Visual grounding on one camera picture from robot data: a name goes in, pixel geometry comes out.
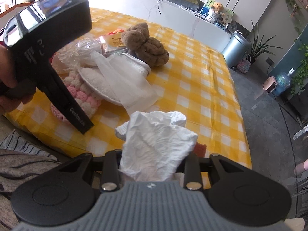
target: yellow checkered tablecloth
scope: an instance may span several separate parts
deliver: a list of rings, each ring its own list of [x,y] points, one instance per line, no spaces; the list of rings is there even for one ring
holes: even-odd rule
[[[91,16],[93,29],[84,37],[99,37],[144,21],[93,8]],[[183,34],[147,23],[150,35],[160,40],[170,54],[169,62],[153,68],[147,77],[160,96],[149,110],[182,112],[187,116],[186,127],[199,134],[199,143],[207,145],[206,157],[220,153],[251,168],[241,109],[224,57]],[[129,119],[123,107],[102,101],[92,118],[95,126],[82,135],[53,116],[50,101],[39,90],[30,103],[21,104],[7,118],[71,157],[87,151],[99,156],[121,148],[123,141],[116,138],[114,128]]]

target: silver trash can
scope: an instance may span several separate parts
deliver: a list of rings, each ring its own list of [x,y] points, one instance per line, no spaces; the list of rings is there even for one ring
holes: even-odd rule
[[[251,44],[241,34],[235,33],[224,50],[221,52],[226,60],[228,67],[236,66],[245,55],[246,51],[251,49]]]

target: ribbed gray surface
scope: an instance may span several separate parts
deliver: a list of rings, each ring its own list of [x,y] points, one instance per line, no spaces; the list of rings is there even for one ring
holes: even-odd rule
[[[215,213],[201,192],[179,183],[128,182],[122,190],[102,194],[82,218],[66,225],[44,228],[21,223],[14,231],[290,231],[284,223],[246,227]]]

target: pink and white crocheted item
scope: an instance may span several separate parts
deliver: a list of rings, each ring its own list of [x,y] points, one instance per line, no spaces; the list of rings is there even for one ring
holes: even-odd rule
[[[101,97],[84,83],[77,72],[71,71],[63,82],[82,110],[91,118],[101,104]],[[51,104],[51,111],[59,120],[69,122],[53,104]]]

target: green plant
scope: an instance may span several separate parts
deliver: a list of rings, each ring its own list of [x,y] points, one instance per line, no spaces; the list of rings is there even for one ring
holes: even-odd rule
[[[296,30],[298,36],[301,36],[301,33],[304,29],[304,23],[301,22],[301,10],[302,7],[298,6],[298,4],[296,3],[296,0],[285,0],[288,10],[291,13],[290,17],[294,18],[294,29]]]
[[[273,36],[269,39],[267,39],[264,43],[262,43],[264,35],[262,36],[261,40],[258,42],[259,40],[259,28],[258,28],[258,24],[256,24],[256,28],[257,28],[257,37],[256,37],[256,32],[255,32],[255,26],[254,23],[251,21],[252,23],[252,27],[253,27],[253,34],[254,34],[254,42],[251,43],[251,52],[250,52],[250,56],[253,59],[256,59],[259,55],[263,54],[263,53],[268,53],[270,55],[275,55],[274,53],[270,52],[268,49],[269,48],[278,48],[278,49],[284,49],[282,47],[278,47],[278,46],[273,46],[271,44],[267,44],[270,40],[272,40],[274,37]]]
[[[300,67],[296,70],[296,75],[292,77],[292,90],[291,94],[294,95],[296,89],[298,88],[300,93],[303,91],[304,80],[308,77],[308,45],[302,42],[301,47],[298,49],[299,51],[305,50],[304,60],[301,60]]]

